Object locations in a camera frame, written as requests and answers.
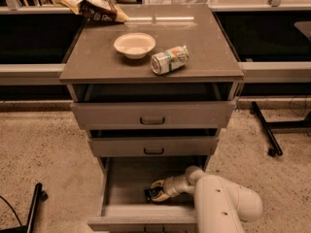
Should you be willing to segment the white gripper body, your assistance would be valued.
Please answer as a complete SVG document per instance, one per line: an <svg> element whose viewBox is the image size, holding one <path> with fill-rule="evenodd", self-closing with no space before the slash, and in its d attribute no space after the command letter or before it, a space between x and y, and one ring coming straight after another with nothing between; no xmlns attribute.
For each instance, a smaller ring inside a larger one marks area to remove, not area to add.
<svg viewBox="0 0 311 233"><path fill-rule="evenodd" d="M167 178L162 187L169 197L176 197L182 193L194 194L194 185L190 184L184 175Z"/></svg>

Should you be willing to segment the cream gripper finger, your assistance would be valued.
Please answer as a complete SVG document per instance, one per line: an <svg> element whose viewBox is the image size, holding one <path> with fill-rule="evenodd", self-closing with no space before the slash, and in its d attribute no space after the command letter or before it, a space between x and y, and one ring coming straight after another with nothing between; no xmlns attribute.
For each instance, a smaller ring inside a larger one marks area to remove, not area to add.
<svg viewBox="0 0 311 233"><path fill-rule="evenodd" d="M151 184L150 188L163 187L163 183L165 180L158 180Z"/></svg>
<svg viewBox="0 0 311 233"><path fill-rule="evenodd" d="M157 196L152 197L153 202L163 202L170 198L166 193L159 193Z"/></svg>

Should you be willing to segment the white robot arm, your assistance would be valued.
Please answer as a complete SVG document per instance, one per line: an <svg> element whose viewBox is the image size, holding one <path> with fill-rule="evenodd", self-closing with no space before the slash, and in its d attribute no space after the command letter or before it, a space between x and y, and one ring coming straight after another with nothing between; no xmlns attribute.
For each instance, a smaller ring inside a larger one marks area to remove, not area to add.
<svg viewBox="0 0 311 233"><path fill-rule="evenodd" d="M258 219L260 196L250 188L190 166L185 174L153 182L145 190L148 201L163 202L182 193L194 200L198 233L245 233L242 221Z"/></svg>

